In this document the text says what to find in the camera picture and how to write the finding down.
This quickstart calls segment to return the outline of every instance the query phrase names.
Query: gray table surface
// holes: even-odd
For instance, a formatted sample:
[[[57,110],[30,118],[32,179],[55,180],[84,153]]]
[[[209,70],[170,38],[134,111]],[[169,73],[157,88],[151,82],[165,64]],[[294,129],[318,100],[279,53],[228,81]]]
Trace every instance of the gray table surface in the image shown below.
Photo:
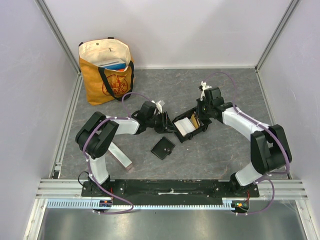
[[[235,79],[238,87],[238,107],[259,121],[270,124],[254,69],[136,70],[133,91],[155,101],[163,100],[164,110],[173,120],[177,115],[197,105],[196,99],[201,94],[198,89],[201,80],[218,71],[229,73]],[[207,82],[213,87],[220,87],[225,102],[232,101],[234,87],[225,75],[216,74]],[[140,109],[144,101],[144,98],[132,95],[125,104],[134,112]],[[87,169],[82,152],[75,143],[75,136],[96,111],[109,116],[126,116],[122,104],[117,100],[91,106],[86,100],[85,88],[82,86],[66,144],[60,178],[75,179],[80,172]],[[163,136],[171,140],[175,148],[171,155],[160,160],[150,150]],[[140,135],[116,136],[113,142],[133,163],[133,168],[127,171],[107,153],[106,165],[113,179],[229,179],[232,173],[250,162],[249,141],[233,128],[216,120],[212,120],[206,132],[184,143],[180,143],[174,134],[158,134],[151,128]]]
[[[266,202],[250,202],[257,211]],[[38,240],[306,240],[295,201],[264,213],[223,210],[137,210],[98,215],[90,209],[46,209]]]

